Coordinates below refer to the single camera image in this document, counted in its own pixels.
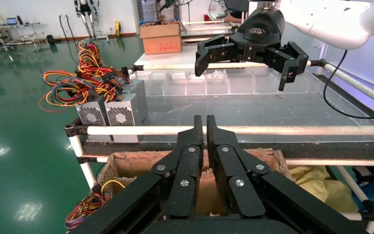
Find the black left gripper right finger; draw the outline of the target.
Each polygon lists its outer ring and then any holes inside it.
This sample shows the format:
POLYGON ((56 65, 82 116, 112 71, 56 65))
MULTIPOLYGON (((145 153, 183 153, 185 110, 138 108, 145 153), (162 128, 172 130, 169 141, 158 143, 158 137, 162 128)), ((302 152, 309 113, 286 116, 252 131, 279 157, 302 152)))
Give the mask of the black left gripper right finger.
POLYGON ((245 151, 236 134, 207 116, 207 149, 235 234, 359 234, 361 228, 245 151))

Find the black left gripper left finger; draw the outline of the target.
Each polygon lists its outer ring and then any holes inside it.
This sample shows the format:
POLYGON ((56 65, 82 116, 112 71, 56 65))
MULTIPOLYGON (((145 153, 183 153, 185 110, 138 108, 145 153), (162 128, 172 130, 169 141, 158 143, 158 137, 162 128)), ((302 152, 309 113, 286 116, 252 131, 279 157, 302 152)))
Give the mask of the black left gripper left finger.
POLYGON ((202 118, 177 135, 173 151, 143 172, 110 201, 90 215, 74 234, 170 234, 174 219, 193 216, 203 166, 202 118))

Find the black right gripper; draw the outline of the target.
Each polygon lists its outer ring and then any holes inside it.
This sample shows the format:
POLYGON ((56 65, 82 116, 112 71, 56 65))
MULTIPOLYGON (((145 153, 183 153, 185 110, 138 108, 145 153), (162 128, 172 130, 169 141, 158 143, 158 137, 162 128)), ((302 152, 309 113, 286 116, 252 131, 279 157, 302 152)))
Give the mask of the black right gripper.
POLYGON ((281 47, 285 27, 282 12, 271 7, 256 9, 226 38, 218 35, 197 44, 195 76, 201 76, 210 63, 226 60, 265 63, 280 75, 279 91, 305 71, 309 56, 293 41, 281 47))

